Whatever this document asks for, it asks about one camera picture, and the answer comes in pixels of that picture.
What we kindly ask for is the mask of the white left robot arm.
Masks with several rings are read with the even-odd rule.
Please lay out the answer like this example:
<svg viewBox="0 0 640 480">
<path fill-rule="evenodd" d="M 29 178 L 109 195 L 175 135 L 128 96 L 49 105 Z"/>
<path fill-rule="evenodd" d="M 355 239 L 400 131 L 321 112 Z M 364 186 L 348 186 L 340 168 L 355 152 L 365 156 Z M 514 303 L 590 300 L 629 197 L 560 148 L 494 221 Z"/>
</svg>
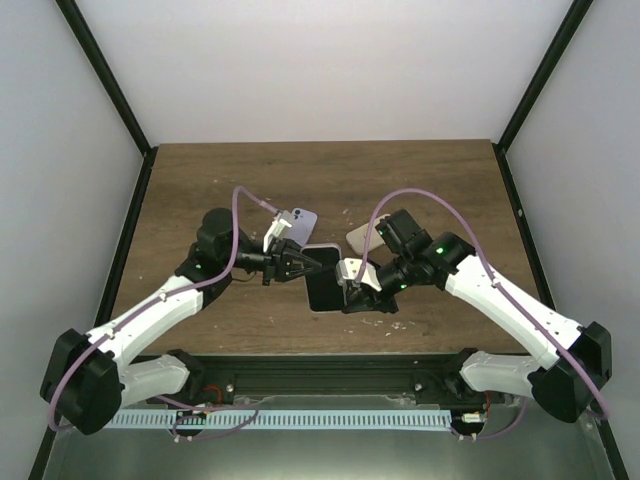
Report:
<svg viewBox="0 0 640 480">
<path fill-rule="evenodd" d="M 59 419 L 85 435 L 101 430 L 122 408 L 157 396 L 173 395 L 184 404 L 201 401 L 204 368 L 175 349 L 149 361 L 138 355 L 179 322 L 216 301 L 232 282 L 234 268 L 261 273 L 263 285 L 317 273 L 289 236 L 301 231 L 299 211 L 279 211 L 260 241 L 238 227 L 226 208 L 207 212 L 186 259 L 148 298 L 121 316 L 85 334 L 64 332 L 54 345 L 40 389 L 48 403 L 48 422 Z"/>
</svg>

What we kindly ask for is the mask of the pink phone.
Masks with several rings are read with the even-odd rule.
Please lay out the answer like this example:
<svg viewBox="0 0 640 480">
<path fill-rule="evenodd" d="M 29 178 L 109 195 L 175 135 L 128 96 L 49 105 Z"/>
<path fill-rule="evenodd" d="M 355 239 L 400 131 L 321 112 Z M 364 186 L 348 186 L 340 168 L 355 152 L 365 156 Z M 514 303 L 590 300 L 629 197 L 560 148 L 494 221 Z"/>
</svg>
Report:
<svg viewBox="0 0 640 480">
<path fill-rule="evenodd" d="M 337 282 L 336 266 L 342 259 L 337 244 L 307 245 L 302 252 L 319 262 L 319 273 L 305 277 L 308 305 L 312 312 L 341 312 L 345 306 L 345 292 Z"/>
</svg>

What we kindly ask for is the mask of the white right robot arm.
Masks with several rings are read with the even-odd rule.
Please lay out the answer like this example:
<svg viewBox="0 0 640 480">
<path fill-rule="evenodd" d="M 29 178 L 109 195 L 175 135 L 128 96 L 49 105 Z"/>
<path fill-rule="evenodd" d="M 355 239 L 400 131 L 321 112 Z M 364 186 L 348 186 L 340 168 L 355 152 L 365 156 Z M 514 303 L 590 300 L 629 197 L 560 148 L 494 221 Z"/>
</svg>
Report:
<svg viewBox="0 0 640 480">
<path fill-rule="evenodd" d="M 597 322 L 583 326 L 542 304 L 492 267 L 452 232 L 432 238 L 406 210 L 380 219 L 375 229 L 394 253 L 383 266 L 345 258 L 335 268 L 346 289 L 344 313 L 395 313 L 395 296 L 434 286 L 481 312 L 526 350 L 496 355 L 468 350 L 444 378 L 447 396 L 465 403 L 494 391 L 534 399 L 552 417 L 574 423 L 612 374 L 612 339 Z"/>
</svg>

